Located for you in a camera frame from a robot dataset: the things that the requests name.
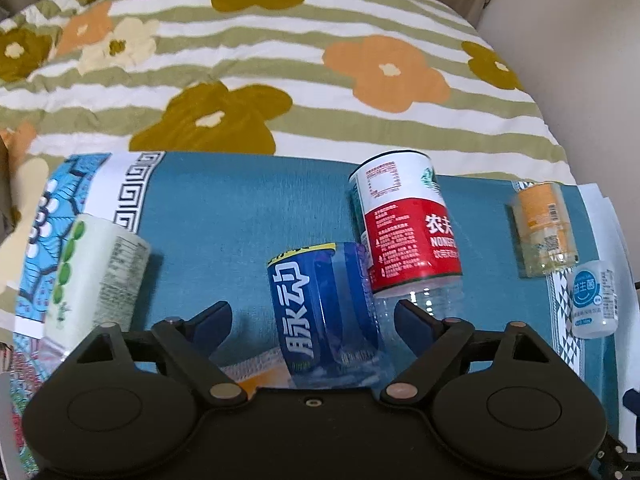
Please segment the blue label cut bottle cup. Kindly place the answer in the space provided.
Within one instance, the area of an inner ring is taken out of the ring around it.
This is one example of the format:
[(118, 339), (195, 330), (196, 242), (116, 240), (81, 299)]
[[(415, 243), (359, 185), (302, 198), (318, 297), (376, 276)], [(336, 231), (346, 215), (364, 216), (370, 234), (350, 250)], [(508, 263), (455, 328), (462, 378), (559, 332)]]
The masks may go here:
[(288, 250), (267, 266), (280, 349), (299, 389), (380, 390), (394, 367), (354, 242)]

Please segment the red white label water bottle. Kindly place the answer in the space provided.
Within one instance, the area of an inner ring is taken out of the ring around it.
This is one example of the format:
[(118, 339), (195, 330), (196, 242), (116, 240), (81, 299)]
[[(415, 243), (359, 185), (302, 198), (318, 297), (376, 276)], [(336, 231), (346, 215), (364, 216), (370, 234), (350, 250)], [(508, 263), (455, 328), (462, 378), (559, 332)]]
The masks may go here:
[(435, 318), (455, 316), (462, 265), (432, 160), (411, 150), (378, 154), (348, 183), (376, 302), (390, 311), (407, 299)]

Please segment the green white label bottle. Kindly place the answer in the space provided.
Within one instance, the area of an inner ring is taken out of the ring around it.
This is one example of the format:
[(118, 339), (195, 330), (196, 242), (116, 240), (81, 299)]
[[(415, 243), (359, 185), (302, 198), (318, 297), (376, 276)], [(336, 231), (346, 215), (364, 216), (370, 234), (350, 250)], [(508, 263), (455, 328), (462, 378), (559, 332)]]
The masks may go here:
[(64, 246), (38, 360), (53, 370), (96, 326), (129, 330), (151, 246), (122, 226), (81, 214)]

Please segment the teal patterned cloth mat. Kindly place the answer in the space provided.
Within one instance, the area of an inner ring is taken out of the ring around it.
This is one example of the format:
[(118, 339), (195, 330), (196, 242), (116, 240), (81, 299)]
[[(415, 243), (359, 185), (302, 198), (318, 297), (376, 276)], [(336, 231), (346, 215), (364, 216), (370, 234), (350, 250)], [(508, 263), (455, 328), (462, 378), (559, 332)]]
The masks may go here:
[[(358, 166), (271, 156), (133, 151), (73, 155), (36, 196), (16, 305), (12, 379), (21, 460), (36, 479), (634, 479), (637, 372), (615, 359), (622, 330), (578, 358), (570, 274), (605, 260), (585, 188), (559, 184), (578, 263), (526, 278), (511, 203), (520, 180), (439, 177), (462, 265), (455, 316), (470, 342), (420, 402), (382, 402), (416, 359), (394, 304), (373, 297), (394, 371), (380, 390), (299, 389), (284, 362), (269, 261), (360, 243), (349, 195)], [(53, 370), (44, 318), (76, 218), (151, 246), (130, 329), (96, 326)], [(246, 393), (212, 405), (170, 372), (151, 333), (217, 301), (230, 335), (210, 360)]]

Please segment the orange label clear bottle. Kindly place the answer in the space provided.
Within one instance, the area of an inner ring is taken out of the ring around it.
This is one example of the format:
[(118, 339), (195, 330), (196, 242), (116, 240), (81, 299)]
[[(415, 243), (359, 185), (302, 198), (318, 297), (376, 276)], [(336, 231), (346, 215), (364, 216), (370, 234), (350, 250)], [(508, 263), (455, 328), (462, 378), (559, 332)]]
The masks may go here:
[(570, 215), (557, 183), (521, 183), (511, 203), (526, 278), (576, 266)]

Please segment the small white blue label bottle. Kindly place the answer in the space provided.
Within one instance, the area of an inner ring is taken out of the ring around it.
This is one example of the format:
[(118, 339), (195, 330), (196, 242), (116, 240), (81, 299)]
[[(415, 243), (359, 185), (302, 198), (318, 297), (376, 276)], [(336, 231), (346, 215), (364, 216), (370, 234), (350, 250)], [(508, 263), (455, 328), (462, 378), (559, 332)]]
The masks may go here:
[(607, 262), (592, 260), (570, 274), (570, 329), (579, 339), (613, 335), (618, 327), (615, 275)]

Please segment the floral striped quilt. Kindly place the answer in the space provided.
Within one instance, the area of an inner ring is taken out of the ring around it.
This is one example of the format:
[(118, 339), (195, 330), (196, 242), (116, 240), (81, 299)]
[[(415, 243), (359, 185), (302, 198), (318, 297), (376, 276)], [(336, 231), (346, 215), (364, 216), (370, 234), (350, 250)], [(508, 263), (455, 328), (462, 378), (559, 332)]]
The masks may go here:
[(573, 179), (516, 73), (436, 0), (41, 0), (1, 23), (1, 135), (6, 310), (67, 155), (415, 148), (448, 176)]

